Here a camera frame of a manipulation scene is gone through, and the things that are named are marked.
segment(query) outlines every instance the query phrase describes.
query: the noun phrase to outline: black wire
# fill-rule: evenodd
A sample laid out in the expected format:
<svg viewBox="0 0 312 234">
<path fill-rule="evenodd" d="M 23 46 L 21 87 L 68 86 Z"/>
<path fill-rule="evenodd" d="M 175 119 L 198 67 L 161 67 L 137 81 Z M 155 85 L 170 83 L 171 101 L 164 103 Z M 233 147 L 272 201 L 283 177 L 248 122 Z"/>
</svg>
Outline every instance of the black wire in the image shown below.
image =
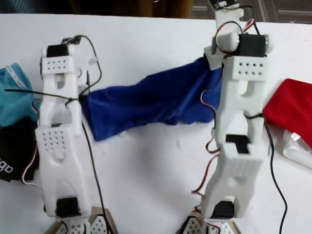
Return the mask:
<svg viewBox="0 0 312 234">
<path fill-rule="evenodd" d="M 67 234 L 68 233 L 68 226 L 67 226 L 67 224 L 64 221 L 62 221 L 62 220 L 61 220 L 61 223 L 64 224 L 64 226 L 66 228 L 66 232 L 64 234 Z"/>
<path fill-rule="evenodd" d="M 99 70 L 99 77 L 97 79 L 97 81 L 95 81 L 93 84 L 89 85 L 87 88 L 85 88 L 80 94 L 79 96 L 83 95 L 83 93 L 87 90 L 89 90 L 91 87 L 95 86 L 97 83 L 99 83 L 99 81 L 101 80 L 102 78 L 102 69 L 101 69 L 101 66 L 99 64 L 99 61 L 98 61 L 98 56 L 97 56 L 97 52 L 94 48 L 94 45 L 92 43 L 92 41 L 86 36 L 86 35 L 76 35 L 74 36 L 71 40 L 67 41 L 67 43 L 70 43 L 72 40 L 75 40 L 76 38 L 85 38 L 88 40 L 88 42 L 90 43 L 91 47 L 92 47 L 92 50 L 93 50 L 93 53 L 94 53 L 94 56 L 97 58 L 97 67 L 98 67 L 98 70 Z"/>
<path fill-rule="evenodd" d="M 235 8 L 225 8 L 226 10 L 228 11 L 233 11 L 233 10 L 236 10 L 236 9 L 245 9 L 245 8 L 250 8 L 252 10 L 252 15 L 253 15 L 253 19 L 254 19 L 254 9 L 251 5 L 241 5 L 239 7 L 235 7 Z M 254 19 L 254 24 L 253 24 L 254 28 L 255 28 L 255 31 L 257 32 L 258 35 L 260 35 L 260 32 L 259 32 L 259 29 L 257 27 L 257 24 L 255 22 L 255 19 Z"/>
<path fill-rule="evenodd" d="M 262 113 L 260 113 L 258 115 L 255 115 L 255 116 L 251 116 L 251 117 L 248 117 L 246 115 L 244 115 L 244 116 L 247 119 L 252 119 L 252 118 L 257 118 L 257 117 L 263 117 L 264 118 Z M 278 184 L 276 182 L 276 179 L 275 179 L 274 170 L 273 170 L 274 143 L 273 143 L 272 135 L 271 135 L 271 132 L 269 130 L 268 124 L 266 123 L 265 118 L 264 118 L 264 127 L 265 127 L 265 130 L 267 131 L 268 138 L 269 138 L 269 143 L 270 143 L 270 146 L 271 146 L 270 170 L 271 170 L 272 179 L 273 179 L 274 185 L 277 188 L 278 193 L 280 194 L 281 198 L 283 199 L 283 202 L 284 202 L 284 205 L 285 205 L 285 210 L 284 210 L 284 213 L 283 213 L 283 217 L 282 217 L 281 223 L 279 225 L 279 234 L 282 234 L 283 224 L 284 224 L 284 220 L 285 220 L 286 213 L 287 213 L 287 210 L 288 210 L 288 205 L 287 205 L 287 201 L 286 201 L 286 199 L 285 199 L 282 191 L 280 190 L 280 188 L 279 188 L 279 186 L 278 186 Z"/>
<path fill-rule="evenodd" d="M 106 216 L 106 213 L 105 213 L 105 207 L 104 207 L 104 202 L 103 202 L 101 187 L 100 187 L 99 181 L 98 181 L 97 170 L 96 170 L 95 163 L 94 163 L 94 158 L 93 158 L 93 152 L 92 152 L 92 148 L 91 148 L 91 143 L 90 143 L 90 140 L 89 140 L 89 137 L 88 137 L 88 134 L 87 134 L 87 130 L 86 130 L 86 128 L 85 128 L 85 126 L 84 126 L 83 123 L 82 123 L 82 128 L 83 128 L 84 134 L 86 135 L 87 142 L 88 142 L 88 147 L 89 147 L 89 151 L 90 151 L 90 158 L 91 158 L 91 162 L 92 162 L 94 177 L 95 177 L 96 183 L 97 183 L 97 189 L 98 189 L 98 194 L 99 194 L 100 201 L 101 201 L 101 206 L 102 206 L 102 211 L 103 211 L 103 217 L 104 217 L 104 220 L 105 220 L 105 224 L 106 224 L 106 227 L 107 227 L 108 231 L 110 231 L 111 233 L 113 233 L 113 230 L 112 230 L 112 228 L 111 228 L 111 226 L 110 226 L 110 224 L 109 224 L 109 222 L 108 222 L 108 219 L 107 219 L 107 216 Z"/>
<path fill-rule="evenodd" d="M 234 24 L 236 24 L 238 27 L 239 27 L 239 29 L 240 29 L 240 33 L 241 34 L 243 34 L 243 29 L 242 29 L 242 27 L 239 25 L 239 23 L 237 23 L 237 22 L 235 22 L 235 21 L 227 21 L 227 22 L 225 22 L 225 23 L 223 23 L 218 29 L 217 29 L 217 31 L 216 31 L 216 33 L 215 33 L 215 36 L 214 36 L 214 39 L 215 39 L 215 46 L 216 46 L 216 48 L 218 48 L 222 53 L 224 53 L 224 54 L 231 54 L 232 52 L 229 52 L 229 51 L 225 51 L 225 50 L 221 50 L 220 49 L 220 47 L 218 46 L 218 43 L 217 43 L 217 39 L 216 39 L 216 36 L 218 35 L 218 33 L 221 31 L 221 27 L 223 27 L 224 25 L 226 25 L 226 24 L 228 24 L 228 23 L 234 23 Z"/>
</svg>

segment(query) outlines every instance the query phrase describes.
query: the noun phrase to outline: white wire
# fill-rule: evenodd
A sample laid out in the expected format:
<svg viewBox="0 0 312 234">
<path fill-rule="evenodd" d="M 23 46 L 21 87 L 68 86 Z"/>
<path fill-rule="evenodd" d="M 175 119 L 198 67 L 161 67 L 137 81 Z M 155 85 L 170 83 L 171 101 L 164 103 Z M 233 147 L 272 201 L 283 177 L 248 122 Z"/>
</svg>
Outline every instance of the white wire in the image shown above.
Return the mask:
<svg viewBox="0 0 312 234">
<path fill-rule="evenodd" d="M 25 181 L 25 175 L 26 175 L 28 169 L 31 167 L 31 165 L 33 165 L 33 163 L 34 163 L 34 161 L 35 161 L 36 153 L 37 153 L 37 148 L 38 148 L 38 146 L 37 146 L 37 144 L 36 144 L 33 157 L 32 157 L 32 159 L 31 159 L 30 163 L 28 164 L 28 166 L 25 168 L 25 170 L 24 170 L 24 172 L 23 172 L 23 174 L 22 174 L 22 176 L 21 176 L 21 181 L 22 181 L 23 184 L 32 185 L 32 186 L 35 186 L 35 187 L 39 188 L 40 190 L 42 190 L 37 184 L 35 184 L 35 183 L 28 183 L 28 182 Z"/>
</svg>

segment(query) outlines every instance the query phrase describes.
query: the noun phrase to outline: cable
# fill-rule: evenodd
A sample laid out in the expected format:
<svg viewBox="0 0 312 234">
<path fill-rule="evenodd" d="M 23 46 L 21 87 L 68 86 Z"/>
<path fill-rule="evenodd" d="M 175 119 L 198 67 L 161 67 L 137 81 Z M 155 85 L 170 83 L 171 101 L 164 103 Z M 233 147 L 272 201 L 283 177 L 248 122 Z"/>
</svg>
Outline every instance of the cable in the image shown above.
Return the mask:
<svg viewBox="0 0 312 234">
<path fill-rule="evenodd" d="M 85 128 L 83 123 L 82 123 L 82 128 L 83 128 L 84 134 L 86 135 L 87 142 L 88 142 L 88 147 L 89 147 L 89 151 L 90 151 L 90 158 L 91 158 L 91 163 L 92 163 L 92 167 L 93 167 L 94 177 L 96 179 L 97 190 L 98 190 L 98 194 L 99 194 L 100 201 L 101 201 L 101 206 L 102 206 L 102 211 L 103 211 L 103 218 L 105 220 L 105 224 L 106 224 L 106 227 L 107 227 L 108 231 L 113 233 L 113 230 L 112 230 L 112 228 L 111 228 L 111 226 L 110 226 L 110 224 L 108 222 L 108 219 L 106 217 L 105 207 L 104 207 L 104 202 L 103 202 L 103 197 L 102 197 L 102 192 L 101 192 L 101 188 L 100 188 L 99 181 L 98 181 L 98 175 L 97 175 L 97 170 L 96 170 L 95 163 L 94 163 L 91 143 L 90 143 L 90 140 L 89 140 L 89 137 L 88 137 L 88 134 L 87 134 L 87 130 L 86 130 L 86 128 Z"/>
<path fill-rule="evenodd" d="M 220 27 L 217 29 L 217 31 L 216 31 L 216 33 L 215 33 L 215 36 L 214 36 L 214 39 L 215 39 L 215 46 L 216 46 L 222 53 L 224 53 L 225 55 L 231 56 L 231 55 L 232 55 L 231 52 L 225 51 L 225 50 L 221 50 L 220 47 L 218 46 L 218 43 L 217 43 L 217 35 L 218 35 L 218 33 L 219 33 L 219 32 L 221 31 L 221 29 L 222 29 L 226 24 L 228 24 L 228 23 L 234 23 L 234 24 L 236 24 L 236 25 L 239 27 L 241 34 L 243 34 L 242 27 L 241 27 L 237 22 L 235 22 L 235 21 L 227 21 L 227 22 L 221 24 Z"/>
<path fill-rule="evenodd" d="M 206 91 L 207 91 L 207 90 L 204 90 L 204 91 L 201 93 L 201 95 L 200 95 L 200 102 L 201 102 L 201 104 L 203 104 L 204 106 L 209 107 L 209 108 L 213 111 L 213 114 L 214 114 L 214 127 L 213 127 L 213 129 L 215 129 L 215 126 L 216 126 L 216 110 L 215 110 L 214 106 L 212 106 L 212 105 L 207 104 L 207 103 L 204 102 L 204 100 L 203 100 L 203 95 L 204 95 L 204 93 L 205 93 Z M 208 141 L 207 144 L 206 144 L 206 150 L 207 150 L 210 154 L 214 154 L 214 153 L 220 151 L 220 148 L 217 148 L 216 150 L 212 150 L 212 151 L 209 150 L 209 144 L 213 141 L 213 139 L 214 139 L 214 136 L 212 136 L 212 137 L 211 137 L 211 140 Z"/>
<path fill-rule="evenodd" d="M 36 147 L 35 147 L 35 150 L 34 150 L 34 153 L 33 153 L 33 157 L 31 159 L 30 163 L 25 168 L 23 174 L 21 175 L 21 181 L 25 185 L 32 185 L 32 186 L 35 186 L 35 187 L 39 188 L 40 190 L 42 190 L 37 184 L 35 184 L 35 183 L 28 183 L 28 182 L 25 181 L 25 175 L 26 175 L 28 169 L 31 167 L 31 165 L 33 165 L 33 163 L 35 161 L 35 158 L 36 158 L 36 155 L 37 155 L 37 148 L 38 148 L 38 146 L 36 144 Z"/>
<path fill-rule="evenodd" d="M 241 5 L 239 7 L 235 7 L 235 8 L 228 8 L 228 7 L 223 7 L 224 9 L 226 10 L 229 10 L 229 11 L 233 11 L 233 10 L 237 10 L 237 9 L 245 9 L 245 8 L 250 8 L 252 10 L 252 18 L 254 18 L 254 9 L 251 5 Z M 255 23 L 254 21 L 254 28 L 255 28 L 255 31 L 257 32 L 258 35 L 260 35 L 260 32 L 259 32 L 259 29 L 257 27 L 257 24 Z"/>
<path fill-rule="evenodd" d="M 64 226 L 66 228 L 66 232 L 63 233 L 63 234 L 67 234 L 68 233 L 68 226 L 67 226 L 67 224 L 64 221 L 61 221 L 61 223 L 64 224 Z"/>
<path fill-rule="evenodd" d="M 91 47 L 92 47 L 92 50 L 93 50 L 93 53 L 94 53 L 94 56 L 97 58 L 97 67 L 98 67 L 98 70 L 99 70 L 99 77 L 98 79 L 91 85 L 89 85 L 87 88 L 85 88 L 80 94 L 79 96 L 83 95 L 83 93 L 87 90 L 89 90 L 91 87 L 95 86 L 97 83 L 99 83 L 99 81 L 102 79 L 102 69 L 101 69 L 101 66 L 98 62 L 98 56 L 97 56 L 97 52 L 94 48 L 94 45 L 92 43 L 92 41 L 86 36 L 86 35 L 76 35 L 74 36 L 72 39 L 68 40 L 67 43 L 70 43 L 72 40 L 76 39 L 76 38 L 85 38 L 88 40 L 88 42 L 90 43 Z"/>
<path fill-rule="evenodd" d="M 218 234 L 221 233 L 221 228 L 220 228 L 220 227 L 218 227 L 217 225 L 214 225 L 214 224 L 212 224 L 212 223 L 209 223 L 209 222 L 206 222 L 206 223 L 208 223 L 208 225 L 209 225 L 209 226 L 212 226 L 213 228 L 217 228 L 217 229 L 218 229 Z"/>
<path fill-rule="evenodd" d="M 203 194 L 200 194 L 199 191 L 200 191 L 200 190 L 202 189 L 202 187 L 204 186 L 204 183 L 205 183 L 205 181 L 206 181 L 206 178 L 207 178 L 207 175 L 208 175 L 208 170 L 209 170 L 209 167 L 210 167 L 210 165 L 211 165 L 211 162 L 212 162 L 216 157 L 219 157 L 219 155 L 216 155 L 216 156 L 212 157 L 212 158 L 210 159 L 210 161 L 208 162 L 208 165 L 207 165 L 207 168 L 206 168 L 206 171 L 205 171 L 205 175 L 204 175 L 204 177 L 203 177 L 203 180 L 201 181 L 199 187 L 198 187 L 197 189 L 195 189 L 195 190 L 192 191 L 192 194 L 198 194 L 198 195 L 200 195 L 200 196 L 204 196 Z"/>
<path fill-rule="evenodd" d="M 41 99 L 34 99 L 32 102 L 31 102 L 31 107 L 33 108 L 33 110 L 39 115 L 39 110 L 35 107 L 35 101 L 42 101 Z"/>
<path fill-rule="evenodd" d="M 251 116 L 251 117 L 248 117 L 245 114 L 244 114 L 244 116 L 247 119 L 253 119 L 253 118 L 257 118 L 257 117 L 263 117 L 264 118 L 262 113 L 257 114 L 255 116 Z M 264 118 L 264 127 L 265 127 L 265 130 L 267 131 L 268 138 L 269 138 L 269 143 L 270 143 L 270 146 L 271 146 L 270 170 L 271 170 L 272 179 L 273 179 L 274 185 L 277 188 L 278 193 L 280 194 L 280 196 L 281 196 L 281 198 L 282 198 L 282 200 L 284 202 L 284 205 L 285 205 L 285 210 L 284 210 L 284 213 L 283 213 L 283 216 L 282 216 L 282 219 L 281 219 L 281 223 L 279 225 L 279 234 L 282 234 L 283 224 L 284 224 L 284 220 L 285 220 L 286 213 L 287 213 L 287 210 L 288 210 L 288 205 L 287 205 L 287 201 L 286 201 L 286 199 L 285 199 L 282 191 L 280 190 L 280 188 L 279 188 L 279 186 L 278 186 L 278 184 L 276 182 L 276 179 L 275 179 L 274 170 L 273 170 L 274 143 L 273 143 L 272 135 L 271 135 L 271 132 L 269 130 L 268 124 L 266 123 L 265 118 Z"/>
</svg>

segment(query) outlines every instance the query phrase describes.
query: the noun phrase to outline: white sticker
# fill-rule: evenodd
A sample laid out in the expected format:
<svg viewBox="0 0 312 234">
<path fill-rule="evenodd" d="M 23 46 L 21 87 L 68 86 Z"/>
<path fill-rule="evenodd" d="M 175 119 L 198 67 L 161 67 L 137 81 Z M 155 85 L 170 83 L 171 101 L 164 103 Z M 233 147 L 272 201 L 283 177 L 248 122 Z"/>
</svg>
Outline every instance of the white sticker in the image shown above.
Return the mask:
<svg viewBox="0 0 312 234">
<path fill-rule="evenodd" d="M 27 86 L 20 80 L 20 78 L 16 75 L 16 73 L 13 71 L 11 66 L 5 67 L 5 69 L 10 73 L 12 79 L 15 81 L 15 83 L 21 88 L 26 89 Z"/>
<path fill-rule="evenodd" d="M 291 137 L 294 141 L 298 141 L 301 138 L 301 136 L 297 133 L 293 133 Z"/>
</svg>

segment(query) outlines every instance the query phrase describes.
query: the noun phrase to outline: fabric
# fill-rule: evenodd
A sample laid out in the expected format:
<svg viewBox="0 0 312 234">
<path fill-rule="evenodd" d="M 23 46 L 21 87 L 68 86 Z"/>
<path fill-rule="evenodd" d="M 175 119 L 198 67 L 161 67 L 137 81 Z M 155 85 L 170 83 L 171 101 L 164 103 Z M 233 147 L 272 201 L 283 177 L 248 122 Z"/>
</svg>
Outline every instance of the fabric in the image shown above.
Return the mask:
<svg viewBox="0 0 312 234">
<path fill-rule="evenodd" d="M 222 69 L 211 71 L 206 57 L 168 71 L 147 76 L 132 86 L 109 87 L 91 92 L 82 103 L 82 111 L 96 141 L 129 128 L 161 122 L 210 122 L 212 111 L 203 99 L 219 106 Z"/>
<path fill-rule="evenodd" d="M 0 69 L 0 127 L 13 125 L 26 116 L 37 120 L 38 115 L 31 107 L 33 94 L 6 92 L 4 89 L 32 90 L 27 76 L 17 63 Z"/>
<path fill-rule="evenodd" d="M 312 147 L 312 84 L 284 80 L 263 114 L 268 123 L 298 133 Z"/>
<path fill-rule="evenodd" d="M 25 117 L 16 124 L 0 129 L 0 179 L 21 180 L 25 168 L 30 163 L 35 147 L 36 122 Z M 34 179 L 39 167 L 39 157 L 25 174 L 26 180 Z"/>
</svg>

